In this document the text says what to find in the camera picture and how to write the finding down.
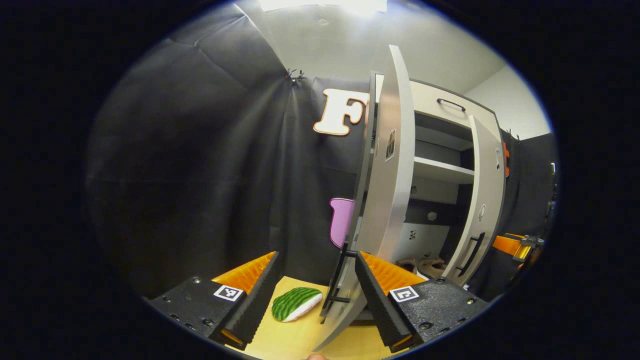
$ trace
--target white shelf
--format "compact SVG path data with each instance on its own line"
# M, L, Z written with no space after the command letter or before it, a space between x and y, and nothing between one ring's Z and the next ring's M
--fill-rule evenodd
M473 184L474 171L441 163L439 161L414 157L413 174L454 184Z

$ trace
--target wooden table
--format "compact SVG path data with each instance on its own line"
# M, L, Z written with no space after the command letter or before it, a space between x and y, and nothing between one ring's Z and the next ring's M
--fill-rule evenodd
M326 286L285 276L276 285L271 303L275 298L299 286L315 288L323 294L327 292ZM317 337L322 327L320 324L323 319L320 316L321 305L316 306L293 322L283 323L273 318L271 303L253 341L247 345L242 353L265 360L302 360L313 354L312 349L317 344ZM392 355L389 348L382 343L378 328L372 325L347 327L342 334L319 353L329 360L373 360Z

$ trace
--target cabinet handle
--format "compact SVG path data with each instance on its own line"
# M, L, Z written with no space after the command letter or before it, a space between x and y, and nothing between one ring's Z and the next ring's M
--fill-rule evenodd
M459 106L459 107L462 109L462 111L466 111L466 110L467 110L467 109L465 109L465 107L464 107L464 106L462 106L462 105L460 105L460 104L456 104L456 103L455 103L455 102L453 102L453 101L449 101L449 100L445 100L445 99L438 99L438 100L436 100L436 101L438 102L438 104L440 104L440 103L441 103L441 102L443 102L443 101L444 101L444 102L448 102L449 104L453 104L453 105L455 105L455 106Z
M467 270L469 269L471 262L474 260L474 257L476 256L478 250L480 249L480 244L482 244L482 239L484 239L484 233L481 233L480 236L478 236L477 238L471 236L471 240L476 241L476 246L471 252L471 256L469 256L469 260L467 260L467 264L465 264L464 267L456 266L456 269L460 270L460 274L458 274L458 277L465 275L465 272L467 272Z

